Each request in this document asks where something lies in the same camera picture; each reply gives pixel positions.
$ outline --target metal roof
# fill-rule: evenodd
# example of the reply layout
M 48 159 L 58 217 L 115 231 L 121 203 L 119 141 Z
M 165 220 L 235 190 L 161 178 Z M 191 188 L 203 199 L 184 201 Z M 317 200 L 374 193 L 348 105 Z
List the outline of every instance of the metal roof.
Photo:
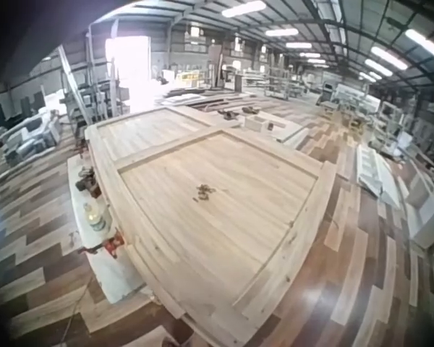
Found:
M 239 33 L 261 41 L 290 56 L 296 51 L 286 42 L 306 41 L 322 54 L 331 68 L 377 72 L 367 65 L 372 59 L 393 72 L 377 81 L 378 87 L 399 87 L 408 91 L 434 88 L 434 56 L 405 36 L 414 29 L 434 41 L 434 5 L 420 0 L 265 0 L 267 7 L 238 17 L 221 12 L 243 0 L 145 0 L 119 9 L 120 20 L 141 18 L 166 25 L 193 24 L 203 28 Z M 294 37 L 268 37 L 265 31 L 295 27 Z M 371 53 L 378 46 L 408 65 L 399 70 Z

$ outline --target bottle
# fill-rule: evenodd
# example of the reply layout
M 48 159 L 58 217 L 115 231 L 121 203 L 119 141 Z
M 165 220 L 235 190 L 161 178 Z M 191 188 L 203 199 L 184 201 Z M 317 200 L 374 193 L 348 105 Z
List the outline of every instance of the bottle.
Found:
M 106 226 L 106 221 L 103 216 L 98 212 L 97 208 L 93 208 L 92 205 L 84 204 L 85 217 L 87 218 L 88 224 L 92 227 L 94 231 L 101 231 Z

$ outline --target fluorescent light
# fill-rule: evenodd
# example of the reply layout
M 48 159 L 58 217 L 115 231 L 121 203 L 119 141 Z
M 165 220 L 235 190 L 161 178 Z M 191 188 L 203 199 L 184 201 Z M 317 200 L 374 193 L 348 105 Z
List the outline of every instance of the fluorescent light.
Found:
M 421 35 L 419 32 L 413 29 L 408 29 L 405 32 L 405 35 L 408 38 L 411 38 L 414 42 L 418 43 L 420 46 L 422 46 L 426 51 L 434 55 L 434 42 L 431 40 L 428 40 L 423 35 Z
M 373 61 L 371 59 L 365 60 L 365 64 L 369 67 L 372 67 L 376 71 L 380 72 L 381 74 L 384 74 L 387 77 L 392 76 L 392 71 L 387 70 L 383 65 L 378 64 L 376 61 Z
M 277 30 L 267 30 L 265 32 L 267 36 L 291 36 L 299 34 L 298 29 L 277 29 Z
M 307 60 L 307 63 L 324 64 L 324 63 L 326 63 L 326 60 L 325 59 L 309 59 L 309 60 Z
M 306 58 L 320 58 L 319 53 L 300 53 L 300 56 L 305 56 Z
M 398 67 L 400 70 L 405 70 L 408 67 L 408 65 L 406 65 L 402 60 L 398 60 L 395 56 L 384 51 L 382 48 L 374 46 L 371 48 L 371 53 L 376 54 L 380 58 L 393 64 L 395 67 Z
M 379 74 L 377 74 L 376 72 L 373 72 L 373 71 L 370 71 L 370 76 L 377 79 L 377 80 L 383 79 Z
M 262 11 L 265 9 L 267 5 L 265 5 L 265 2 L 257 0 L 248 2 L 243 5 L 232 7 L 231 9 L 225 9 L 222 11 L 222 15 L 227 18 L 241 16 L 242 14 L 250 13 L 250 12 L 256 12 L 256 11 Z
M 312 44 L 308 42 L 288 42 L 287 48 L 312 48 Z
M 371 81 L 371 82 L 376 82 L 376 80 L 375 80 L 373 77 L 368 76 L 368 75 L 365 74 L 364 72 L 360 72 L 359 75 L 362 76 L 363 78 L 366 78 L 367 80 L 369 80 L 369 81 Z

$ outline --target bright doorway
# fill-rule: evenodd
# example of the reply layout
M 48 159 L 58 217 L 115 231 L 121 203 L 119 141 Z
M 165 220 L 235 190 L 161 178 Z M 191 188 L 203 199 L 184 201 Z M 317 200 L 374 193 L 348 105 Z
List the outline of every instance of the bright doorway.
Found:
M 145 107 L 150 101 L 150 38 L 148 36 L 123 36 L 106 40 L 106 59 L 114 65 L 120 86 L 129 88 L 130 99 L 126 102 L 130 111 Z

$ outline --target multicolored wood floor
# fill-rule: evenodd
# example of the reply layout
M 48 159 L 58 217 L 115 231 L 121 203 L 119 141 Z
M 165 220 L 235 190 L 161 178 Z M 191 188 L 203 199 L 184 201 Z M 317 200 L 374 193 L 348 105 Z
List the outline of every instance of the multicolored wood floor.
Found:
M 299 150 L 339 170 L 299 275 L 247 345 L 424 345 L 434 335 L 434 262 L 409 242 L 404 211 L 355 184 L 357 136 L 307 103 L 259 99 L 267 112 L 310 129 Z M 143 294 L 111 306 L 76 252 L 66 166 L 72 148 L 65 135 L 54 153 L 0 185 L 0 313 L 13 337 L 30 346 L 185 342 L 191 329 Z M 206 346 L 199 338 L 192 345 Z

